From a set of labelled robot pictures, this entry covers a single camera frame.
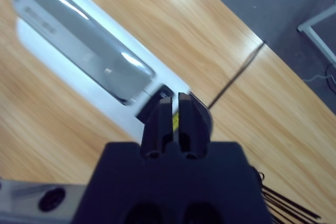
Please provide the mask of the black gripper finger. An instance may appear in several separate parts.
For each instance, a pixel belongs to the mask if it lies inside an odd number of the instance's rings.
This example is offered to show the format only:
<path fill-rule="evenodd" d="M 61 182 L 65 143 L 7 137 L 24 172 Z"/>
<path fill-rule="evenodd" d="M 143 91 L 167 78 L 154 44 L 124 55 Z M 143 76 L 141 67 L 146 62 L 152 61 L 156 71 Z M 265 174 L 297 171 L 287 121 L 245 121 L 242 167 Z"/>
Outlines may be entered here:
<path fill-rule="evenodd" d="M 188 159 L 206 156 L 213 129 L 213 120 L 207 106 L 194 94 L 178 95 L 178 141 L 181 152 Z"/>
<path fill-rule="evenodd" d="M 158 158 L 173 141 L 172 98 L 161 99 L 144 125 L 140 154 L 143 158 Z"/>

